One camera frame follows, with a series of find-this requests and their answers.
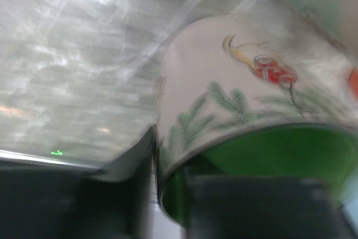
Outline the green inside floral mug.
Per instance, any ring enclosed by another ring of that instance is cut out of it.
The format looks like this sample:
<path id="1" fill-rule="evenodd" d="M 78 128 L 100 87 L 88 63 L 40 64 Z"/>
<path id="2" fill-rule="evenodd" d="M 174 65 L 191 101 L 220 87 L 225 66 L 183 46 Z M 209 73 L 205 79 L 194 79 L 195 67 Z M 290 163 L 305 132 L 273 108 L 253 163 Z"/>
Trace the green inside floral mug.
<path id="1" fill-rule="evenodd" d="M 335 206 L 357 168 L 357 115 L 307 74 L 288 39 L 251 18 L 212 16 L 177 31 L 165 55 L 157 186 L 184 223 L 184 169 L 204 175 L 313 177 Z"/>

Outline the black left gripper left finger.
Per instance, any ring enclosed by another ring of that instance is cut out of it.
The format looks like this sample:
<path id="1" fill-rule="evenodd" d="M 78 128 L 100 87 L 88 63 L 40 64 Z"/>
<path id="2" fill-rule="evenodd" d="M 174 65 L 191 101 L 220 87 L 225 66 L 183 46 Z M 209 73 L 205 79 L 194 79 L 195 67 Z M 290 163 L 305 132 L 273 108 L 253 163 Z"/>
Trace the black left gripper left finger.
<path id="1" fill-rule="evenodd" d="M 1 151 L 2 238 L 144 238 L 154 128 L 113 161 Z"/>

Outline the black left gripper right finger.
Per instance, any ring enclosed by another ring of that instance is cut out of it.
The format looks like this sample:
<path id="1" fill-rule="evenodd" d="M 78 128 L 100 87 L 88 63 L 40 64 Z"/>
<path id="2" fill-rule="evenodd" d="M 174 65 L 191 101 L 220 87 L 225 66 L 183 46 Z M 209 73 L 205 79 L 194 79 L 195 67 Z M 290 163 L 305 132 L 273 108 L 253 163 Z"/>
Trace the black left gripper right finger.
<path id="1" fill-rule="evenodd" d="M 357 238 L 315 179 L 194 176 L 186 206 L 187 238 Z"/>

